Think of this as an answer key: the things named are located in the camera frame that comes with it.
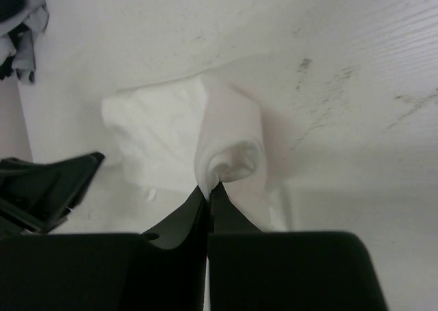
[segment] screw hole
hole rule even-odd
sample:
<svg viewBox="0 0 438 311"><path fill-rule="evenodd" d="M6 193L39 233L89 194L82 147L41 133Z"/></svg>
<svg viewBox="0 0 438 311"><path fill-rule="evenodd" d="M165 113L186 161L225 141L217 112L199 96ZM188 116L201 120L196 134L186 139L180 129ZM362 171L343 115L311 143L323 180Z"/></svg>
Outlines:
<svg viewBox="0 0 438 311"><path fill-rule="evenodd" d="M157 240L159 238L159 234L152 234L152 233L146 233L143 234L143 236L149 241Z"/></svg>

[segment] white towel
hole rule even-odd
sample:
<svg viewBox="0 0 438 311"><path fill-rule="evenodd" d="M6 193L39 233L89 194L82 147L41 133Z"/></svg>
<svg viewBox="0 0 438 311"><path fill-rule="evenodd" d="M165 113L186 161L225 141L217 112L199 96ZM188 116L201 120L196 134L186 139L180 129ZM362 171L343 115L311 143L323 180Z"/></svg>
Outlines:
<svg viewBox="0 0 438 311"><path fill-rule="evenodd" d="M260 108L230 84L200 74L125 90L103 100L102 114L129 182L184 193L199 185L207 199L234 182L230 200L271 228Z"/></svg>

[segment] table surface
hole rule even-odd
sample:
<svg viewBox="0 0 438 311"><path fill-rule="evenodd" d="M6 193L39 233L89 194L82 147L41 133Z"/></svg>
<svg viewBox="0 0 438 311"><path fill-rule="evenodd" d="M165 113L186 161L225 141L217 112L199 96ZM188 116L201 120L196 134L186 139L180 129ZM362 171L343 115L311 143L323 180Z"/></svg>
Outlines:
<svg viewBox="0 0 438 311"><path fill-rule="evenodd" d="M99 150L104 96L205 69L259 102L268 190L290 229L368 246L392 310L438 304L437 0L47 0L36 85L20 85L36 162ZM142 231L185 196L107 165L61 232Z"/></svg>

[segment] gray cloth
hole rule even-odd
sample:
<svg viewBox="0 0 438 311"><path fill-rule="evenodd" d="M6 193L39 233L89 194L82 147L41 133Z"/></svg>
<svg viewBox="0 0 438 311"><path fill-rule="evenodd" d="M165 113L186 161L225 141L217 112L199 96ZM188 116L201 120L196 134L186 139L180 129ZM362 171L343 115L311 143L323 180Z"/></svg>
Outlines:
<svg viewBox="0 0 438 311"><path fill-rule="evenodd" d="M17 15L0 23L0 36L6 35L24 21L31 29L35 28L36 33L44 30L49 20L49 13L45 7L46 0L25 0L25 4Z"/></svg>
<svg viewBox="0 0 438 311"><path fill-rule="evenodd" d="M8 35L0 37L0 66L5 62L5 60L15 55L16 49L14 44L12 44L11 38Z"/></svg>
<svg viewBox="0 0 438 311"><path fill-rule="evenodd" d="M12 69L15 70L16 76L20 82L32 85L35 82L35 55L34 41L32 31L27 31L21 36L18 44Z"/></svg>

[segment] pile of clothes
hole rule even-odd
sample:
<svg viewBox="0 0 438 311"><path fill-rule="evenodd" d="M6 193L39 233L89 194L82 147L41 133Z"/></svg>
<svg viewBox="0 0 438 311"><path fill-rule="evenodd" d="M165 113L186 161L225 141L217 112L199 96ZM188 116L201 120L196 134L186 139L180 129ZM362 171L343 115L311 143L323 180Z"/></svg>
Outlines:
<svg viewBox="0 0 438 311"><path fill-rule="evenodd" d="M0 0L1 80L15 72L21 82L35 82L33 38L48 21L46 0Z"/></svg>

